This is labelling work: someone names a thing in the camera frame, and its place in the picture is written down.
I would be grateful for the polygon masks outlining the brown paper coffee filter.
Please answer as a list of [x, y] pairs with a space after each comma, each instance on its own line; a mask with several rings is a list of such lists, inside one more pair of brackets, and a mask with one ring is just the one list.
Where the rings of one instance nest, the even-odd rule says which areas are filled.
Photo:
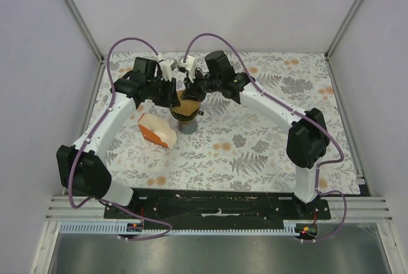
[[181, 106], [173, 107], [172, 112], [183, 117], [194, 117], [200, 110], [199, 101], [183, 100], [181, 99]]

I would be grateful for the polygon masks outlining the dark glass dripper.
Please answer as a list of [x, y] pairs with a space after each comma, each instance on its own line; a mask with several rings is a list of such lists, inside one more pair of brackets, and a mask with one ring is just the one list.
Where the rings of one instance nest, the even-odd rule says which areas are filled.
[[179, 106], [170, 108], [172, 116], [181, 122], [194, 120], [200, 114], [201, 103], [190, 99], [181, 99]]

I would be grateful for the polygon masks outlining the orange coffee filter box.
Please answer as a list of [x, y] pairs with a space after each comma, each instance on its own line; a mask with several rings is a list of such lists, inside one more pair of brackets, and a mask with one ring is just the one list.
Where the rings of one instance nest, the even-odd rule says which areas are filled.
[[176, 132], [165, 119], [150, 113], [144, 113], [138, 120], [138, 126], [145, 140], [172, 149], [177, 141]]

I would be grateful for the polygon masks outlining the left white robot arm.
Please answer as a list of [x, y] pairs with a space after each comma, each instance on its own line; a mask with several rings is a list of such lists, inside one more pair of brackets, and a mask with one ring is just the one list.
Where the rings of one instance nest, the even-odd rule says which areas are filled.
[[137, 57], [133, 69], [114, 82], [110, 102], [84, 134], [72, 146], [59, 147], [60, 179], [70, 196], [76, 192], [119, 204], [119, 212], [129, 219], [140, 213], [132, 188], [113, 180], [106, 167], [106, 151], [123, 123], [144, 101], [164, 108], [179, 106], [177, 81], [172, 76], [176, 68], [175, 59]]

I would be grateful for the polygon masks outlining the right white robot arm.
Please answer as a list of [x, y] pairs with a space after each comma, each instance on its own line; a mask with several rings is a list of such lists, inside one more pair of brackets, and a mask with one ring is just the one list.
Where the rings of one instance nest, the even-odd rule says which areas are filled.
[[296, 168], [291, 208], [299, 219], [308, 218], [319, 201], [317, 164], [330, 143], [324, 134], [323, 113], [317, 108], [304, 111], [280, 98], [272, 98], [246, 71], [237, 73], [222, 50], [206, 55], [205, 63], [208, 71], [202, 73], [194, 57], [180, 58], [178, 68], [186, 73], [183, 99], [202, 102], [208, 93], [220, 92], [226, 99], [251, 108], [278, 125], [288, 136], [286, 153]]

